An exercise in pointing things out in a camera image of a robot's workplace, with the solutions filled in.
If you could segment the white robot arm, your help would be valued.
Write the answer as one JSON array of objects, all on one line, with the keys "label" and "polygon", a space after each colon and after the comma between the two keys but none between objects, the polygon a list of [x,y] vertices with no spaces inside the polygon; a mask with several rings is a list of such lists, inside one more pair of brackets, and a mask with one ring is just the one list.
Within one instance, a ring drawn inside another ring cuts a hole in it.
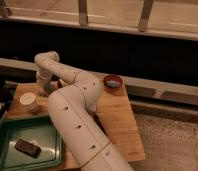
[{"label": "white robot arm", "polygon": [[82,171],[134,171],[88,112],[103,91],[92,73],[59,62],[54,52],[35,56],[37,80],[45,86],[56,75],[68,85],[47,99],[48,114]]}]

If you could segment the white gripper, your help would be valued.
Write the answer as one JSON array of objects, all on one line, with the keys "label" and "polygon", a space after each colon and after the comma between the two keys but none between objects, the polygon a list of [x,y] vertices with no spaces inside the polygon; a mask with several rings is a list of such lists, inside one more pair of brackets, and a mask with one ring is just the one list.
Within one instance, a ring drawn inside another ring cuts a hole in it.
[{"label": "white gripper", "polygon": [[37,83],[42,87],[45,92],[52,91],[51,78],[52,74],[50,72],[36,72]]}]

